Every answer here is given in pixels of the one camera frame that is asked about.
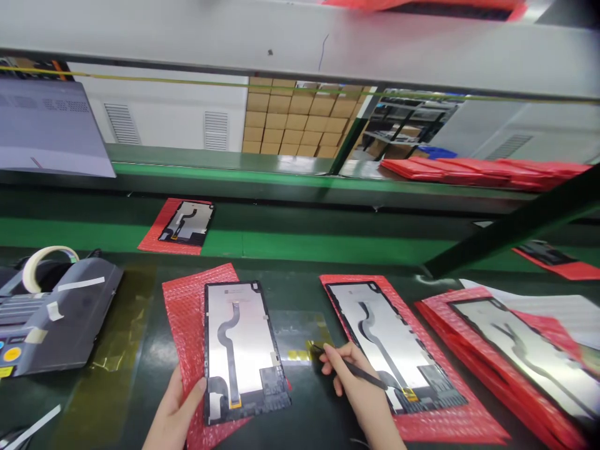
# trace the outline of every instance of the metal frame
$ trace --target metal frame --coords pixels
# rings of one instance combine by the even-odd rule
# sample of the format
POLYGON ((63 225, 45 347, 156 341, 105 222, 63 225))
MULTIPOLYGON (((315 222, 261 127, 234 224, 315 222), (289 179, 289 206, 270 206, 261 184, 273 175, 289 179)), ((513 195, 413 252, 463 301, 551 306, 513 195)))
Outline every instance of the metal frame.
POLYGON ((363 14, 293 2, 4 0, 0 30, 0 51, 6 54, 430 91, 600 99, 600 35, 569 27, 363 14))
POLYGON ((439 278, 600 208, 600 165, 555 187, 424 264, 439 278))

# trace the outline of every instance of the white wall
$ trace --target white wall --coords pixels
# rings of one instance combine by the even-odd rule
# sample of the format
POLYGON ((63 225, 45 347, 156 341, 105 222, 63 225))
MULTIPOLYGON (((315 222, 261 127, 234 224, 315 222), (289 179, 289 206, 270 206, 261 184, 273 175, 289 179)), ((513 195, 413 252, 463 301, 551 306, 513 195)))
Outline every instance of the white wall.
POLYGON ((467 101, 431 144, 486 159, 513 136, 531 139, 508 158, 586 163, 600 153, 600 107, 467 101))
MULTIPOLYGON (((176 72, 69 62, 73 72, 111 76, 168 78, 247 84, 248 77, 176 72)), ((243 87, 199 86, 149 81, 75 77, 83 83, 102 137, 115 143, 104 103, 126 104, 142 145, 204 148, 204 112, 227 113, 228 151, 241 152, 248 90, 243 87)))

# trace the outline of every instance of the blue bin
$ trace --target blue bin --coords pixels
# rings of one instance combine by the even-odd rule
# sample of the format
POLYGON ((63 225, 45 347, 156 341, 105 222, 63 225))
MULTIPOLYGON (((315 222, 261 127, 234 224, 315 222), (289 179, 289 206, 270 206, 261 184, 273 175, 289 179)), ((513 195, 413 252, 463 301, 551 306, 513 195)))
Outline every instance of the blue bin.
POLYGON ((417 147, 422 152, 429 155, 428 159, 437 158, 456 158, 458 155, 450 150, 443 149, 441 147, 417 147))

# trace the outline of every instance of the red anti-static bag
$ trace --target red anti-static bag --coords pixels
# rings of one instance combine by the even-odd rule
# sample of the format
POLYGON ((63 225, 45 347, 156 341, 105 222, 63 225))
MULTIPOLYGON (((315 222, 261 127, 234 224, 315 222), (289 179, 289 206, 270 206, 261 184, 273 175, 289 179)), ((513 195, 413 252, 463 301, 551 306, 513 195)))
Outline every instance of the red anti-static bag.
MULTIPOLYGON (((552 450, 583 449, 585 440, 562 412, 504 359, 449 303, 490 298, 484 287, 447 292, 417 303, 417 308, 456 356, 552 450)), ((583 365, 577 344, 555 319, 513 311, 554 345, 583 365)))
POLYGON ((441 182, 444 172, 433 167, 423 166, 411 159, 384 159, 381 165, 404 178, 415 181, 441 182))
POLYGON ((535 170, 550 174, 554 177, 561 178, 563 180, 571 179, 577 175, 587 171, 591 166, 585 164, 577 164, 575 162, 561 162, 561 161, 525 161, 522 159, 500 159, 506 164, 513 166, 522 167, 525 169, 535 170))
POLYGON ((323 4, 330 6, 341 6, 349 9, 361 9, 363 11, 383 11, 406 3, 434 3, 447 5, 465 5, 479 8, 493 8, 511 11, 509 20, 518 20, 527 11, 525 0, 325 0, 323 4))
POLYGON ((600 269, 568 256, 542 241, 531 241, 512 249, 535 265, 572 281, 600 279, 600 269))
POLYGON ((154 253, 173 253, 173 254, 189 254, 199 255, 202 251, 202 247, 191 246, 185 244, 176 244, 174 242, 159 241, 161 233, 164 228, 169 224, 173 215, 177 211, 177 208, 183 201, 192 201, 195 203, 212 204, 211 202, 205 202, 200 200, 189 200, 189 199, 174 199, 169 198, 164 203, 161 212, 152 224, 150 231, 146 234, 146 237, 137 246, 138 250, 149 251, 154 253))
POLYGON ((444 173, 442 183, 461 185, 478 184, 479 186, 482 186, 482 183, 485 183, 484 179, 486 177, 483 174, 473 169, 469 169, 468 167, 457 166, 448 162, 438 161, 437 159, 426 159, 418 156, 413 156, 410 161, 414 161, 415 163, 422 164, 429 168, 441 170, 444 173))
MULTIPOLYGON (((444 369, 454 387, 469 402, 464 406, 395 416, 394 422, 400 436, 405 441, 504 444, 503 439, 509 438, 509 435, 486 411, 385 277, 368 275, 321 275, 320 279, 323 286, 330 283, 359 283, 369 281, 377 283, 402 318, 412 327, 412 330, 423 342, 434 360, 444 369)), ((329 300, 336 310, 346 336, 348 339, 352 339, 350 331, 344 325, 344 321, 331 297, 329 300)))
POLYGON ((477 181, 478 186, 501 187, 506 186, 511 180, 510 170, 491 161, 468 158, 438 158, 437 161, 461 166, 484 175, 483 181, 477 181))
MULTIPOLYGON (((184 397, 204 376, 204 285, 236 281, 239 279, 233 266, 225 264, 162 284, 164 305, 181 365, 184 397)), ((187 448, 210 450, 249 420, 205 426, 204 408, 198 407, 187 432, 187 448)))

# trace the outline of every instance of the stack of cardboard boxes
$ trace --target stack of cardboard boxes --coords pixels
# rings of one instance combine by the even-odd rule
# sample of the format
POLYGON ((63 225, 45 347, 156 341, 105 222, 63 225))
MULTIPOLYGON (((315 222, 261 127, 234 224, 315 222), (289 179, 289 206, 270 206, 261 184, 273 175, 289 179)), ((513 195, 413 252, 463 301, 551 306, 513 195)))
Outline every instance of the stack of cardboard boxes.
POLYGON ((365 98, 362 86, 255 77, 250 85, 264 87, 248 89, 245 153, 334 158, 365 98))

